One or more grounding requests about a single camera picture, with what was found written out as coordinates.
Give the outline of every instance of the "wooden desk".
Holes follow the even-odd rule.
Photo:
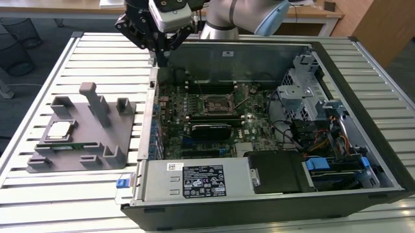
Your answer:
[[[123,8],[100,9],[99,0],[1,0],[1,17],[116,19]],[[344,14],[310,6],[290,9],[284,23],[323,24],[319,35],[330,36]]]

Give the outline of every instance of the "motherboard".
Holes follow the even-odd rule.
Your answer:
[[[160,86],[164,159],[241,157],[278,150],[266,108],[271,95],[256,83]]]

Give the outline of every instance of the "metal table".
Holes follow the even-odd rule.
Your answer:
[[[380,68],[359,42],[334,37],[241,39],[319,40],[335,61],[383,135],[415,177],[415,105]],[[140,124],[149,77],[148,51],[140,50],[116,33],[84,33],[73,37],[57,60],[45,85],[27,112],[0,158],[0,231],[139,233],[139,226],[123,215],[115,202],[117,178],[136,169]],[[35,144],[51,119],[53,96],[77,93],[81,82],[96,82],[107,101],[128,97],[137,103],[128,165],[120,170],[37,173],[25,171]],[[255,224],[183,232],[414,232],[415,201],[404,199],[376,205],[346,218]]]

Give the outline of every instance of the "sticker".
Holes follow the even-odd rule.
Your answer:
[[[183,167],[184,198],[209,198],[225,195],[227,187],[223,165]]]
[[[221,56],[223,57],[233,57],[233,52],[232,51],[223,51]]]
[[[167,164],[167,170],[168,171],[181,171],[183,166],[184,166],[184,163],[168,163]]]

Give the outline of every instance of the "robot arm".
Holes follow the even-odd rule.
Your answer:
[[[203,37],[209,39],[235,39],[223,33],[235,33],[236,26],[257,35],[272,35],[290,7],[288,0],[125,0],[125,14],[115,28],[140,49],[155,54],[157,66],[168,66],[168,53],[193,32],[192,12],[201,10],[205,2],[209,11]]]

